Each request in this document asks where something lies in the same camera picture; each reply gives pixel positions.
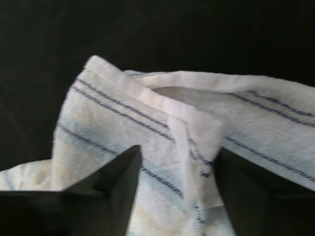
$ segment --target blue stripe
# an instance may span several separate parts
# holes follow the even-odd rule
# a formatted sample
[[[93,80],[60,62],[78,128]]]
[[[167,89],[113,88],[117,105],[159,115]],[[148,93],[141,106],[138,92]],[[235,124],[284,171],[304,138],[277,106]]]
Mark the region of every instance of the blue stripe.
[[[69,129],[67,129],[65,126],[63,126],[62,124],[58,123],[58,127],[65,133],[69,134],[70,136],[85,142],[89,145],[92,145],[96,148],[99,148],[100,150],[104,151],[104,152],[108,152],[110,154],[114,154],[114,155],[119,155],[119,153],[117,153],[116,151],[110,150],[109,148],[98,144],[92,140],[89,140],[73,131],[70,131]],[[173,192],[175,192],[178,196],[180,196],[182,199],[183,197],[183,193],[181,192],[181,190],[179,190],[177,187],[175,187],[173,184],[169,183],[168,181],[164,180],[163,178],[161,178],[160,176],[156,175],[155,173],[153,173],[152,171],[150,171],[149,169],[147,169],[146,167],[144,167],[143,165],[141,166],[141,170],[146,173],[147,175],[149,175],[152,178],[155,178],[157,181],[159,181],[160,183],[162,183],[163,185],[165,185],[166,187],[168,187],[169,189],[171,189]]]
[[[307,174],[307,173],[305,173],[305,172],[303,172],[303,171],[301,171],[301,170],[299,170],[299,169],[297,169],[295,167],[292,167],[292,166],[290,166],[288,164],[285,164],[283,162],[280,162],[280,161],[278,161],[278,160],[276,160],[274,158],[266,156],[265,154],[255,150],[255,149],[253,149],[253,148],[251,148],[249,146],[246,146],[245,144],[242,144],[239,141],[237,141],[237,140],[235,140],[235,139],[233,139],[231,137],[225,137],[224,139],[228,140],[229,142],[235,144],[238,147],[241,147],[241,148],[249,151],[250,153],[252,153],[252,154],[254,154],[256,156],[259,156],[259,157],[261,157],[261,158],[263,158],[263,159],[265,159],[267,161],[270,161],[270,162],[272,162],[272,163],[274,163],[274,164],[276,164],[278,166],[284,167],[284,168],[286,168],[289,171],[292,171],[292,172],[294,172],[294,173],[296,173],[296,174],[298,174],[298,175],[300,175],[300,176],[302,176],[304,178],[307,178],[308,180],[310,180],[312,182],[315,182],[315,177],[310,176],[309,174]]]
[[[157,176],[156,174],[152,173],[150,170],[148,170],[147,168],[145,168],[144,166],[141,167],[142,171],[144,173],[146,173],[148,176],[156,179],[157,181],[159,181],[160,183],[164,184],[165,186],[167,186],[168,188],[170,188],[174,193],[176,193],[181,199],[184,198],[183,193],[181,192],[181,190],[179,190],[178,188],[176,188],[173,184],[169,183],[168,181],[164,180],[163,178]]]
[[[276,103],[276,104],[278,104],[278,105],[280,105],[280,106],[282,106],[282,107],[285,107],[285,108],[287,108],[288,110],[290,110],[290,111],[292,111],[292,112],[294,112],[294,113],[296,113],[296,114],[299,114],[299,115],[301,115],[301,116],[315,117],[315,114],[313,114],[313,113],[297,110],[297,109],[291,107],[290,105],[288,105],[288,104],[286,104],[286,103],[283,103],[283,102],[281,102],[281,101],[279,101],[279,100],[277,100],[277,99],[275,99],[275,98],[273,98],[273,97],[267,97],[267,96],[259,95],[256,91],[251,91],[251,90],[250,90],[250,91],[247,91],[247,92],[248,92],[248,93],[251,93],[251,94],[252,94],[253,96],[255,96],[255,97],[263,98],[263,99],[265,99],[265,100],[267,100],[267,101]]]
[[[115,108],[112,108],[111,106],[102,103],[101,101],[99,101],[99,100],[96,99],[95,97],[93,97],[93,96],[87,94],[86,92],[84,92],[83,90],[78,89],[78,88],[75,87],[75,86],[72,86],[72,88],[73,88],[73,90],[76,91],[77,93],[79,93],[79,94],[83,95],[84,97],[86,97],[87,99],[93,101],[95,104],[97,104],[97,105],[99,105],[99,106],[101,106],[101,107],[103,107],[103,108],[105,108],[105,109],[108,109],[108,110],[110,110],[110,111],[112,111],[112,112],[114,112],[114,113],[116,113],[116,114],[118,114],[118,115],[120,115],[120,116],[122,116],[122,117],[125,117],[125,118],[127,118],[127,119],[129,119],[129,120],[135,122],[136,124],[139,124],[139,125],[141,125],[142,127],[147,128],[147,129],[149,129],[150,131],[152,131],[152,132],[154,132],[154,133],[156,133],[156,134],[158,134],[158,135],[160,135],[160,136],[162,136],[162,137],[164,137],[164,138],[166,138],[166,139],[168,139],[168,140],[170,140],[170,141],[172,141],[172,142],[175,142],[175,140],[174,140],[172,137],[170,137],[169,135],[164,134],[164,133],[162,133],[162,132],[160,132],[160,131],[154,129],[154,128],[151,127],[151,126],[149,126],[149,125],[147,125],[147,124],[145,124],[145,123],[143,123],[143,122],[141,122],[141,121],[136,120],[135,118],[129,116],[128,114],[122,113],[122,112],[116,110]]]
[[[188,139],[189,142],[192,143],[192,145],[196,148],[196,152],[197,152],[197,155],[199,157],[199,159],[202,161],[202,163],[206,166],[212,166],[212,161],[208,161],[206,160],[198,151],[198,144],[196,143],[196,141],[194,141],[192,138],[189,138]]]
[[[250,104],[252,104],[252,105],[254,105],[256,107],[259,107],[259,108],[261,108],[263,110],[266,110],[268,112],[271,112],[271,113],[274,113],[276,115],[279,115],[279,116],[281,116],[281,117],[283,117],[285,119],[288,119],[288,120],[290,120],[290,121],[292,121],[294,123],[302,124],[302,125],[305,125],[305,126],[309,126],[309,127],[315,128],[315,124],[314,123],[301,121],[301,120],[299,120],[297,118],[294,118],[294,117],[291,117],[288,114],[285,114],[285,113],[283,113],[281,111],[278,111],[276,109],[272,109],[272,108],[266,107],[266,106],[264,106],[264,105],[262,105],[262,104],[260,104],[258,102],[251,101],[248,98],[244,98],[244,97],[242,97],[240,95],[237,95],[237,94],[234,94],[234,93],[229,93],[229,95],[232,96],[232,97],[235,97],[237,99],[240,99],[240,100],[242,100],[244,102],[248,102],[248,103],[250,103]]]
[[[94,142],[94,141],[92,141],[92,140],[89,140],[89,139],[87,139],[87,138],[85,138],[85,137],[83,137],[83,136],[80,136],[80,135],[78,135],[78,134],[72,132],[71,130],[69,130],[69,129],[67,129],[65,126],[63,126],[61,123],[58,123],[57,126],[58,126],[63,132],[67,133],[68,135],[70,135],[70,136],[72,136],[72,137],[74,137],[74,138],[76,138],[76,139],[78,139],[78,140],[80,140],[80,141],[82,141],[82,142],[85,142],[85,143],[87,143],[87,144],[89,144],[89,145],[92,145],[92,146],[94,146],[95,148],[99,148],[99,149],[101,149],[102,151],[108,152],[108,153],[113,154],[113,155],[118,155],[118,154],[119,154],[119,153],[116,152],[116,151],[110,150],[109,148],[104,147],[104,146],[101,145],[101,144],[98,144],[98,143],[96,143],[96,142]]]
[[[138,109],[135,109],[134,107],[132,107],[130,105],[127,105],[127,104],[125,104],[125,103],[123,103],[121,101],[116,100],[115,98],[110,97],[109,95],[107,95],[104,92],[98,90],[97,88],[95,88],[91,84],[85,82],[84,80],[77,79],[77,81],[80,82],[81,84],[85,85],[86,87],[88,87],[90,90],[92,90],[92,91],[96,92],[97,94],[101,95],[102,97],[108,99],[109,101],[111,101],[113,103],[116,103],[116,104],[118,104],[120,106],[123,106],[126,109],[128,109],[128,110],[130,110],[132,112],[135,112],[136,114],[138,114],[138,115],[148,119],[149,121],[152,121],[152,122],[154,122],[154,123],[156,123],[156,124],[166,128],[166,129],[169,129],[168,125],[166,125],[166,124],[162,123],[161,121],[158,121],[158,120],[148,116],[147,114],[144,114],[143,112],[139,111]]]

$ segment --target dark background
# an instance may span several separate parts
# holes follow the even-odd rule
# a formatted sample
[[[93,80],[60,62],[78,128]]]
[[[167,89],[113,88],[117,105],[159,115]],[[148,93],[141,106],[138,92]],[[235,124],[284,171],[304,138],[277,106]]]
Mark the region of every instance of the dark background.
[[[314,0],[0,0],[0,170],[51,157],[91,55],[122,70],[267,75],[315,86]]]

